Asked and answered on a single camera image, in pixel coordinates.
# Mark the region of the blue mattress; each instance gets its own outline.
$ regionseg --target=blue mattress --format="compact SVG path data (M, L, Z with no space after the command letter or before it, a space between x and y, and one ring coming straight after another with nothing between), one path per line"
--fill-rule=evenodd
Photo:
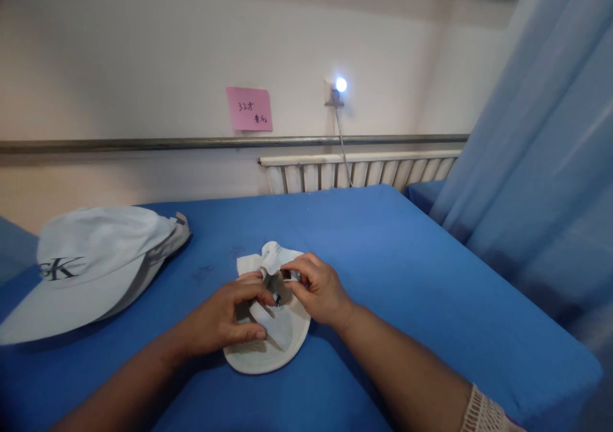
M147 205L184 213L184 251L126 311L34 343L0 348L8 425L46 429L269 240L314 251L358 302L434 350L531 432L570 430L602 375L595 358L527 298L388 186ZM36 284L31 268L0 288L4 318ZM312 322L296 357L239 374L216 353L195 360L152 412L156 430L338 431L390 428L381 399L338 337Z
M443 189L444 184L445 180L413 183L406 187L404 190L404 195L411 202L413 202L413 205L423 211L426 215L429 215L430 210L434 205L434 201L441 193L441 189Z

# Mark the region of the pink sticky note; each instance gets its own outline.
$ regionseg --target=pink sticky note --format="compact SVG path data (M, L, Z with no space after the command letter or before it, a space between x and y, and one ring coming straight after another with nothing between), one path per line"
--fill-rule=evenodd
M273 131L268 90L226 87L225 94L234 130Z

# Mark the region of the ck logo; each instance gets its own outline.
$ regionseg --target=ck logo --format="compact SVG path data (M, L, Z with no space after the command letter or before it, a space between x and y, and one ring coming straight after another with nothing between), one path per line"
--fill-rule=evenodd
M69 264L81 258L84 258L84 256L79 256L78 258L51 258L54 260L53 263L41 263L38 267L40 268L41 275L43 277L51 275L52 281L69 279L78 276L78 274L73 274L68 270L71 267Z

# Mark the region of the privacy curtain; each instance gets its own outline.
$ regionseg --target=privacy curtain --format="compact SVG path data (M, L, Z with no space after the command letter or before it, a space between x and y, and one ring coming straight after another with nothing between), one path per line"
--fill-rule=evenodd
M609 387L612 17L613 0L539 0L430 212L583 340Z

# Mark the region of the metal rail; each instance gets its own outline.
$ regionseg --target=metal rail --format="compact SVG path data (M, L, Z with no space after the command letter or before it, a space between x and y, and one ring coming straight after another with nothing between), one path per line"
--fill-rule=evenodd
M350 135L347 144L464 143L468 135ZM338 136L0 141L0 155L332 146Z

